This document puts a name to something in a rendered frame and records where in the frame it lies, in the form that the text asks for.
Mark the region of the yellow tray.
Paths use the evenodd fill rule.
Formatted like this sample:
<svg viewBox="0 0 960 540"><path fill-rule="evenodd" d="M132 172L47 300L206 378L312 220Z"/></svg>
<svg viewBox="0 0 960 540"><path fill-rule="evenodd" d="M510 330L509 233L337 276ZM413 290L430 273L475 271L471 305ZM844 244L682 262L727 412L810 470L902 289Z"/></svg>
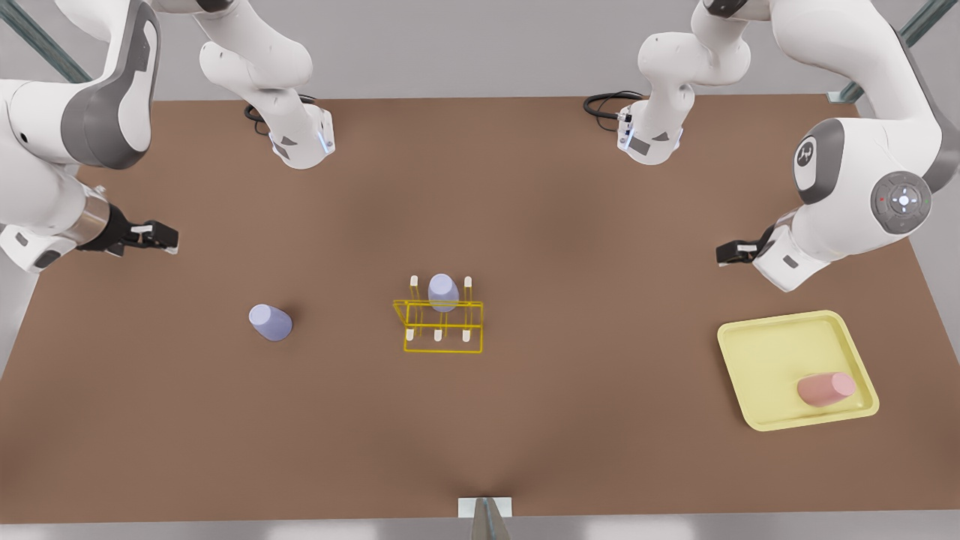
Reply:
<svg viewBox="0 0 960 540"><path fill-rule="evenodd" d="M727 322L718 328L717 338L742 416L756 431L860 419L879 410L877 391L853 336L836 312ZM803 403L799 380L825 372L853 377L853 396L826 407Z"/></svg>

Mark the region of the lavender cup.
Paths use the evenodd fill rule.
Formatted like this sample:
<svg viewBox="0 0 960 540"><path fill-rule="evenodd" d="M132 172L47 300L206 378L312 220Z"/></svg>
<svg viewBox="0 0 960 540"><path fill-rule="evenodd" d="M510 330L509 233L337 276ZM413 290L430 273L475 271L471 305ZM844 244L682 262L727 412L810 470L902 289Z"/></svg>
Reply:
<svg viewBox="0 0 960 540"><path fill-rule="evenodd" d="M291 334L293 321L289 314L274 305L257 304L249 311L249 322L267 341L283 341Z"/></svg>
<svg viewBox="0 0 960 540"><path fill-rule="evenodd" d="M427 297L430 307L438 312L455 310L460 294L456 281L449 274L435 274L429 281Z"/></svg>

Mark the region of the silver frame post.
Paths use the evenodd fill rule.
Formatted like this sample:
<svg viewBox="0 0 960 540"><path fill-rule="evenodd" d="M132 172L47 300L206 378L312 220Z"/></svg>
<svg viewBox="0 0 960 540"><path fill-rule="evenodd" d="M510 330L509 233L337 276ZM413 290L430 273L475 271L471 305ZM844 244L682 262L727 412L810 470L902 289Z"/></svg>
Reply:
<svg viewBox="0 0 960 540"><path fill-rule="evenodd" d="M471 519L470 540L511 540L504 518L513 516L513 499L459 498L458 517Z"/></svg>
<svg viewBox="0 0 960 540"><path fill-rule="evenodd" d="M925 0L922 7L898 29L899 40L908 49L915 46L958 3L960 0ZM862 86L851 79L843 89L827 92L826 98L831 104L855 104L864 95Z"/></svg>
<svg viewBox="0 0 960 540"><path fill-rule="evenodd" d="M0 0L0 20L11 28L22 41L51 65L69 83L92 81L85 69L74 61L41 25L27 13L17 0Z"/></svg>

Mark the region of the pink cup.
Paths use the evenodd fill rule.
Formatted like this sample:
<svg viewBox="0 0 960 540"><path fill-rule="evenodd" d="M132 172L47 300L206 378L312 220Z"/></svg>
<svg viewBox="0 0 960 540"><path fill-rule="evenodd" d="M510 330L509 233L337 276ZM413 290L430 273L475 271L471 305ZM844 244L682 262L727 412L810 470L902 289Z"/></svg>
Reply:
<svg viewBox="0 0 960 540"><path fill-rule="evenodd" d="M857 384L849 373L813 373L796 383L796 393L810 407L828 407L854 395Z"/></svg>

